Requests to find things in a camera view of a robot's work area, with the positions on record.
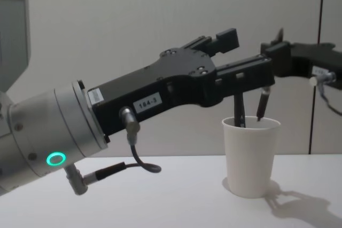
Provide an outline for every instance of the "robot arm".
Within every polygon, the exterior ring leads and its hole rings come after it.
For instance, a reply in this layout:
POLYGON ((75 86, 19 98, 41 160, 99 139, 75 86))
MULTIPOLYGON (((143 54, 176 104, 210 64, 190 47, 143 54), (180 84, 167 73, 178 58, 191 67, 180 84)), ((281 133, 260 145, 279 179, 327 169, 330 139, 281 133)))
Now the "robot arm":
POLYGON ((92 110, 106 135, 122 129, 122 107, 134 110, 138 121, 179 105, 210 107, 224 97, 273 85, 271 60, 257 55, 215 67, 211 57, 237 48, 235 29, 166 50, 158 61, 89 90, 92 110))
MULTIPOLYGON (((235 29, 200 37, 161 53, 158 61, 88 93, 81 81, 13 104, 0 95, 0 195, 64 168, 76 194, 125 169, 108 167, 82 177, 74 163, 105 148, 127 130, 133 154, 138 123, 184 104, 210 107, 224 97, 275 83, 271 60, 257 55, 215 67, 211 57, 237 48, 235 29)), ((139 161, 149 171, 160 168, 139 161)))
POLYGON ((30 59, 28 0, 0 0, 0 91, 6 92, 30 59))
POLYGON ((342 53, 335 51, 332 43, 291 44, 283 41, 283 30, 271 43, 261 44, 261 53, 272 59, 273 72, 278 77, 321 76, 334 73, 328 86, 342 89, 342 53))

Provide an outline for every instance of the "metal connector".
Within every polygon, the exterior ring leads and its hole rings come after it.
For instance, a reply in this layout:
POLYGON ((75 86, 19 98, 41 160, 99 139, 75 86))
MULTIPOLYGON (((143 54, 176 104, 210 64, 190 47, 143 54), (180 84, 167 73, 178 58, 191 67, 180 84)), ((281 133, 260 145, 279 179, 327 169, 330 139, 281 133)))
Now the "metal connector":
POLYGON ((84 184, 83 177, 80 171, 76 168, 75 164, 68 165, 64 168, 67 173, 69 183, 76 195, 85 194, 88 190, 88 186, 84 184))
POLYGON ((83 183, 85 185, 90 185, 90 184, 93 184, 93 183, 96 183, 98 181, 97 177, 96 177, 96 174, 95 172, 92 172, 90 174, 87 174, 84 176, 83 178, 83 183))
POLYGON ((330 84, 336 81, 336 74, 334 72, 328 72, 319 76, 310 78, 310 85, 313 87, 319 84, 330 84))
POLYGON ((137 134, 140 131, 140 124, 135 118, 134 112, 129 107, 124 107, 120 111, 120 117, 127 131, 127 141, 129 145, 136 145, 137 134))

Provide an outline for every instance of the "wire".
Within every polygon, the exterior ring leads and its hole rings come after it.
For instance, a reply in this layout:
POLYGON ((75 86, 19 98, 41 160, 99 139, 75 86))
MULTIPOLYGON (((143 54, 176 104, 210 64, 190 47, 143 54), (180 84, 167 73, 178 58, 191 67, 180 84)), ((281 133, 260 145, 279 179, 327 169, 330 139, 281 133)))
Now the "wire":
POLYGON ((327 104, 327 107, 329 109, 331 109, 335 114, 342 116, 342 112, 340 112, 339 110, 337 110, 336 108, 332 107, 329 103, 328 98, 325 96, 324 94, 324 86, 323 83, 320 83, 317 85, 318 91, 320 93, 320 96, 322 97, 322 99, 325 101, 325 103, 327 104))
POLYGON ((126 168, 140 167, 138 163, 127 164, 126 168))
POLYGON ((135 159, 135 161, 137 162, 137 164, 139 166, 141 166, 143 169, 147 170, 148 172, 151 172, 151 173, 159 173, 161 172, 161 167, 158 166, 158 165, 155 165, 155 164, 150 164, 150 163, 144 163, 138 156, 138 153, 136 151, 136 148, 134 145, 131 145, 130 147, 131 151, 132 151, 132 154, 133 154, 133 157, 135 159))

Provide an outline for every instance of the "screw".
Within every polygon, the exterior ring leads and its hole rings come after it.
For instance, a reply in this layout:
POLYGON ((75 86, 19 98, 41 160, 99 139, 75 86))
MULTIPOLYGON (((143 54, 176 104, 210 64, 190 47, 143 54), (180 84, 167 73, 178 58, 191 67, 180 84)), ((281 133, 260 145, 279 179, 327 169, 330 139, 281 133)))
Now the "screw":
POLYGON ((23 125, 18 123, 14 126, 15 131, 20 131, 23 128, 23 125))
POLYGON ((31 152, 28 157, 29 160, 36 160, 37 159, 37 154, 35 154, 34 152, 31 152))

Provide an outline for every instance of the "cable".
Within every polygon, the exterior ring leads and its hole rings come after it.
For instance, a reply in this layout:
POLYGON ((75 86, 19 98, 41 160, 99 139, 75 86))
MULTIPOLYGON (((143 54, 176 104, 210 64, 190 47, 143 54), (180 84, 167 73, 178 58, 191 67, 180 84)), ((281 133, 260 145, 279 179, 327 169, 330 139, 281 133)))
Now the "cable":
POLYGON ((323 86, 323 83, 319 83, 317 85, 317 88, 318 88, 318 91, 320 93, 320 96, 322 97, 322 99, 325 101, 325 103, 327 104, 327 107, 329 109, 331 109, 335 114, 339 115, 339 116, 342 116, 342 112, 340 112, 339 110, 337 110, 336 108, 332 107, 329 103, 329 100, 328 98, 325 96, 324 94, 324 86, 323 86))
POLYGON ((118 164, 112 165, 107 168, 99 169, 92 174, 95 174, 96 180, 100 181, 105 179, 108 176, 114 175, 120 171, 123 171, 127 168, 127 165, 124 162, 120 162, 118 164))
POLYGON ((140 167, 140 165, 138 163, 131 163, 131 164, 126 165, 126 168, 133 168, 133 167, 140 167))
POLYGON ((151 173, 159 173, 161 172, 161 167, 158 166, 158 165, 155 165, 155 164, 150 164, 150 163, 144 163, 138 156, 138 153, 135 149, 135 146, 134 145, 131 145, 130 147, 131 151, 132 151, 132 154, 133 154, 133 157, 135 159, 135 161, 137 162, 137 164, 139 166, 141 166, 143 169, 147 170, 148 172, 151 172, 151 173))

